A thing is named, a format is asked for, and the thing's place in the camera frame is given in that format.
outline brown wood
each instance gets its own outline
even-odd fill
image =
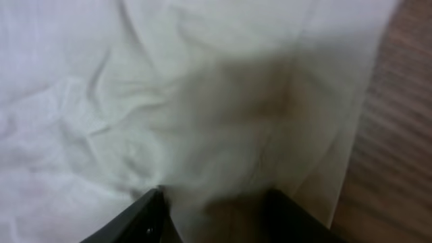
[[[331,230],[432,242],[432,1],[406,0],[381,46]]]

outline translucent sheet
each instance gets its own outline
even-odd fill
[[[395,5],[0,0],[0,242],[79,242],[159,184],[185,242],[259,241],[237,199],[268,187],[329,225]]]

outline wrinkled cloth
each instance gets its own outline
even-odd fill
[[[396,3],[0,0],[0,242],[79,242],[157,185],[185,242],[261,240],[229,201],[270,187],[329,225]]]

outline wood grain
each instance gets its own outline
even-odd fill
[[[432,0],[407,0],[381,46],[331,230],[432,242]]]

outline black object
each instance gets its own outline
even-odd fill
[[[278,190],[266,193],[261,213],[262,228],[269,242],[344,242]],[[81,243],[160,242],[167,218],[163,192],[152,189]]]

